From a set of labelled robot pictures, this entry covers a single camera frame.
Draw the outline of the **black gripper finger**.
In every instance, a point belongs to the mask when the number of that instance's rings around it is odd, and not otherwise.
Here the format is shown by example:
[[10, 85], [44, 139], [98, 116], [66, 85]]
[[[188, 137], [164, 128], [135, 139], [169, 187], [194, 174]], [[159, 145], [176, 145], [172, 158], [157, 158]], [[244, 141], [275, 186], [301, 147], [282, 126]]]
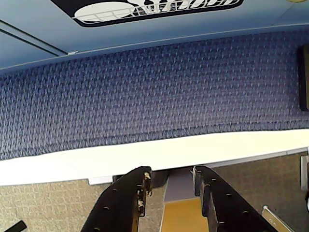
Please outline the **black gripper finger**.
[[136, 232], [152, 194], [152, 169], [138, 167], [120, 177], [99, 196], [81, 231]]
[[213, 169], [193, 167], [194, 194], [200, 198], [201, 214], [210, 232], [275, 232], [230, 184]]

